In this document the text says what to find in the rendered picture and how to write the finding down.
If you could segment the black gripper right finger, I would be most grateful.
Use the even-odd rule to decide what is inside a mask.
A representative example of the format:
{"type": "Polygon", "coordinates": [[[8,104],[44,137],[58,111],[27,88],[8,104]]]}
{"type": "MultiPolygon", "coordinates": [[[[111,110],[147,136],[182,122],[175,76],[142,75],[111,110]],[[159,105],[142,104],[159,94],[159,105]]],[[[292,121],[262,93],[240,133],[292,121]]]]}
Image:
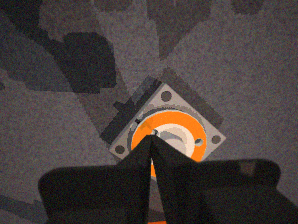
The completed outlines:
{"type": "Polygon", "coordinates": [[[271,184],[280,166],[265,159],[195,161],[155,134],[152,162],[166,224],[196,224],[200,193],[208,188],[271,184]]]}

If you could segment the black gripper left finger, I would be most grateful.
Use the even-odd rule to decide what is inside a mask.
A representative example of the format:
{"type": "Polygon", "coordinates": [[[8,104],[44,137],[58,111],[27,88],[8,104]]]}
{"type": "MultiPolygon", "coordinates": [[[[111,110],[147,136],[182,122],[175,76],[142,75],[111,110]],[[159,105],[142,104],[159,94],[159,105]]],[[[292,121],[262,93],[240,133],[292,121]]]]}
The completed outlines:
{"type": "Polygon", "coordinates": [[[48,219],[53,212],[126,207],[131,224],[148,224],[151,135],[118,164],[62,167],[44,173],[38,191],[48,219]]]}

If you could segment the orange round plate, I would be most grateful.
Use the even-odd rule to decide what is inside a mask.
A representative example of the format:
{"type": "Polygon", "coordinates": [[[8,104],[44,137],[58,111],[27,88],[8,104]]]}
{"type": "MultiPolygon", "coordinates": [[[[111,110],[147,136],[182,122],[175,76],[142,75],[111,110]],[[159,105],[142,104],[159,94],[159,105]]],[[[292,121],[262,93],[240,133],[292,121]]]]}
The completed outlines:
{"type": "Polygon", "coordinates": [[[206,134],[202,125],[186,112],[179,110],[163,110],[147,116],[136,128],[131,142],[131,151],[144,138],[156,129],[158,137],[166,134],[179,136],[186,146],[186,156],[201,161],[206,150],[206,134]],[[195,144],[195,140],[201,141],[195,144]]]}

